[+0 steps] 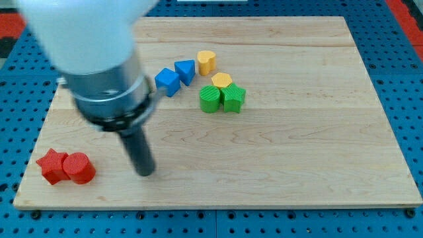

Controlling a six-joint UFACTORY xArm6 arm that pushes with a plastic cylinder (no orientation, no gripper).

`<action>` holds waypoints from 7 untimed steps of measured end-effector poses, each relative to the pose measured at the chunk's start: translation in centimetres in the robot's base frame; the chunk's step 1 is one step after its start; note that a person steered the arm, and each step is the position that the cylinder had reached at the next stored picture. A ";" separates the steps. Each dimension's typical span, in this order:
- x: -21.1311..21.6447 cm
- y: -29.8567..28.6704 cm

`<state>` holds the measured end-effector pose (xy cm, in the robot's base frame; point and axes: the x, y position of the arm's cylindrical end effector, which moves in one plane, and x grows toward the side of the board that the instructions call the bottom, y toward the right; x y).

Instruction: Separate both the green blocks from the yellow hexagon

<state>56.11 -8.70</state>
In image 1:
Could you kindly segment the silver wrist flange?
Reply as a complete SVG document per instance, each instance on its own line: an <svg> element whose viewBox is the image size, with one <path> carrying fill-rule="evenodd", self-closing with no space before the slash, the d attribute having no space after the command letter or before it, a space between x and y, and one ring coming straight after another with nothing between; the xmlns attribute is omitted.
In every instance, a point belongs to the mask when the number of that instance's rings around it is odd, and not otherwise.
<svg viewBox="0 0 423 238"><path fill-rule="evenodd" d="M111 69L62 77L81 115L105 132L144 124L165 96L165 88L156 88L145 74L136 51Z"/></svg>

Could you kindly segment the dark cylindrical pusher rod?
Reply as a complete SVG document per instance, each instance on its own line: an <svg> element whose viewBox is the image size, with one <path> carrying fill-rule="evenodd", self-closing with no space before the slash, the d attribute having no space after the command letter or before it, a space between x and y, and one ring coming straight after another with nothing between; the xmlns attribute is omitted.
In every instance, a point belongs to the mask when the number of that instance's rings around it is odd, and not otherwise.
<svg viewBox="0 0 423 238"><path fill-rule="evenodd" d="M142 177L155 171L155 161L141 126L131 127L118 133L135 172Z"/></svg>

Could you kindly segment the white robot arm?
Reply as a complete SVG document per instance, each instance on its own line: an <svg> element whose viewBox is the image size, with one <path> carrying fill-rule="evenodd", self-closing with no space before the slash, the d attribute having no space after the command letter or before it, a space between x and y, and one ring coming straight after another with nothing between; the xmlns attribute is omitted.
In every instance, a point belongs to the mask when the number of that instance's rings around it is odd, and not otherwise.
<svg viewBox="0 0 423 238"><path fill-rule="evenodd" d="M163 89L144 72L132 26L156 0L16 2L30 30L60 73L59 82L81 115L104 132L116 132L136 173L155 162L142 130Z"/></svg>

